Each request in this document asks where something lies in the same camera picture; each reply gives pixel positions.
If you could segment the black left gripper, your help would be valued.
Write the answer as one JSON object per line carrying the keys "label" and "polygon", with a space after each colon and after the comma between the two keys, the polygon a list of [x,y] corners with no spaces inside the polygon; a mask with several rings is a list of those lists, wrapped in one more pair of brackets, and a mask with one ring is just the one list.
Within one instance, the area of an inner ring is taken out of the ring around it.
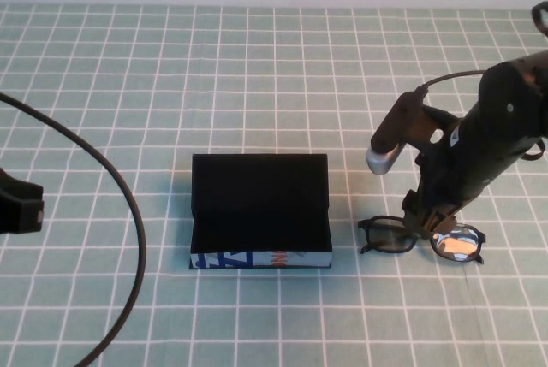
{"label": "black left gripper", "polygon": [[44,220],[44,188],[1,169],[1,234],[37,233]]}

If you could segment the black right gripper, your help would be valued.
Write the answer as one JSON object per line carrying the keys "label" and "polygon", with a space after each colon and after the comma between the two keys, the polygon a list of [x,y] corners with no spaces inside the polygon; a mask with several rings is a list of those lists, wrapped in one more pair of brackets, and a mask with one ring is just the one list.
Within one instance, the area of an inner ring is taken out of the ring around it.
{"label": "black right gripper", "polygon": [[402,202],[403,225],[413,235],[428,238],[429,230],[421,218],[432,218],[430,232],[449,234],[457,225],[456,213],[468,200],[462,165],[468,157],[467,132],[462,126],[448,126],[442,138],[431,142],[430,128],[412,128],[404,134],[406,142],[419,151],[415,158],[420,181]]}

